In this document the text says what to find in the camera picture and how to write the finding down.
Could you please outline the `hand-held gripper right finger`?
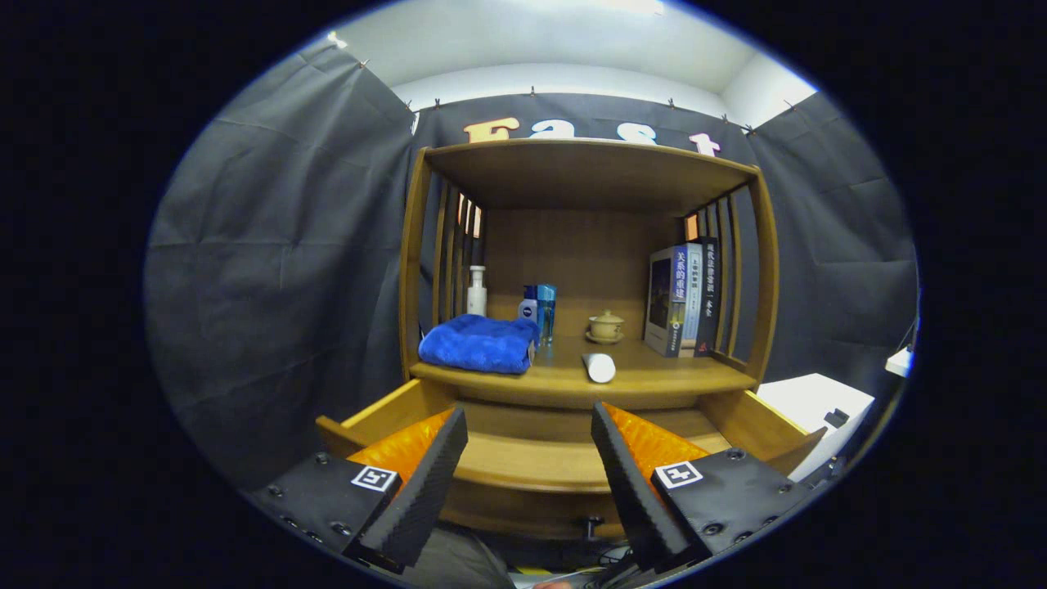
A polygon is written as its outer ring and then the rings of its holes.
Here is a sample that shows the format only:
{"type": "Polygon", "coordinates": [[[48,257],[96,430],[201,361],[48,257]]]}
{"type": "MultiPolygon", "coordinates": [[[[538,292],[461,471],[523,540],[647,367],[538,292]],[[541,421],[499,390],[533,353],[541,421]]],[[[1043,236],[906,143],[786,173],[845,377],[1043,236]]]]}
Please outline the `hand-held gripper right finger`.
{"type": "Polygon", "coordinates": [[[811,496],[743,448],[708,452],[606,402],[592,406],[591,438],[643,570],[666,573],[718,556],[811,496]]]}

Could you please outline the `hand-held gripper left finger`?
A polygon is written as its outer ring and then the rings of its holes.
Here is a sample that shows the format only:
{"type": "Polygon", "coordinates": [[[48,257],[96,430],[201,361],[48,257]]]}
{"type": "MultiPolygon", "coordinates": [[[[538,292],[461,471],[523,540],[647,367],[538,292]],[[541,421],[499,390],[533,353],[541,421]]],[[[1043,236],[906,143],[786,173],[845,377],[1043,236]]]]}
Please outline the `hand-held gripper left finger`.
{"type": "Polygon", "coordinates": [[[467,443],[452,407],[351,456],[317,452],[249,498],[330,553],[402,573],[433,533],[467,443]]]}

